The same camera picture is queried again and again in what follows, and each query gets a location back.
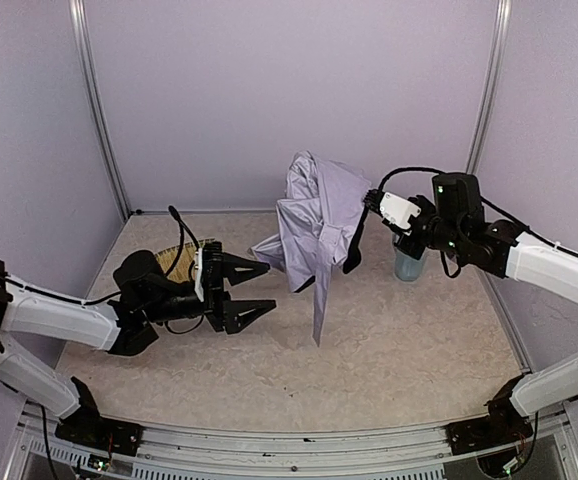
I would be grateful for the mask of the lilac folding umbrella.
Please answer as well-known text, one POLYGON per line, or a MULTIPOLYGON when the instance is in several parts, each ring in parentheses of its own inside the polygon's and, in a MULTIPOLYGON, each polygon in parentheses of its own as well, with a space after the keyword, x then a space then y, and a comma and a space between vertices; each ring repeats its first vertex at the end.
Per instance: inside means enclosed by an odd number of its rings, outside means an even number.
POLYGON ((285 196, 276 202, 278 232, 250 248, 255 259, 286 275, 291 292, 314 287, 316 343, 321 342, 333 270, 349 258, 371 186, 360 169, 308 151, 296 153, 285 196))

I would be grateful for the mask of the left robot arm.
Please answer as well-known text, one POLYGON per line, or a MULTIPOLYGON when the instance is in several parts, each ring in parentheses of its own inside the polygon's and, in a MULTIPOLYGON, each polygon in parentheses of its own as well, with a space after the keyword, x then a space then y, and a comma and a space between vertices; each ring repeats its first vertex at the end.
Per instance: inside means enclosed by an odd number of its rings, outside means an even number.
POLYGON ((149 250, 130 254, 113 273, 118 293, 85 300, 45 292, 9 275, 0 260, 0 382, 49 410, 58 438, 133 456, 143 428, 101 415, 89 387, 39 360, 13 333, 30 333, 131 357, 154 343, 156 325, 203 318, 214 331, 237 334, 272 311, 273 300, 234 300, 226 290, 266 274, 268 264, 232 255, 218 241, 194 256, 194 277, 169 279, 149 250))

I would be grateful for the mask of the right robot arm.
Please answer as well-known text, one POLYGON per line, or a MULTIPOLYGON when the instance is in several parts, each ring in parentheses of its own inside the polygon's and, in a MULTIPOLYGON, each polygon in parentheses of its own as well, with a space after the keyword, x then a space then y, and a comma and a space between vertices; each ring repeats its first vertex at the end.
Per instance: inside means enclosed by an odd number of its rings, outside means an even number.
MULTIPOLYGON (((578 253, 548 241, 510 214, 489 222, 476 176, 436 172, 434 197, 384 194, 383 222, 396 234, 397 248, 419 259, 427 250, 456 267, 474 266, 501 279, 530 284, 578 305, 578 253)), ((578 352, 548 367, 507 381, 472 420, 446 431, 453 454, 465 454, 535 434, 536 414, 578 399, 578 352)))

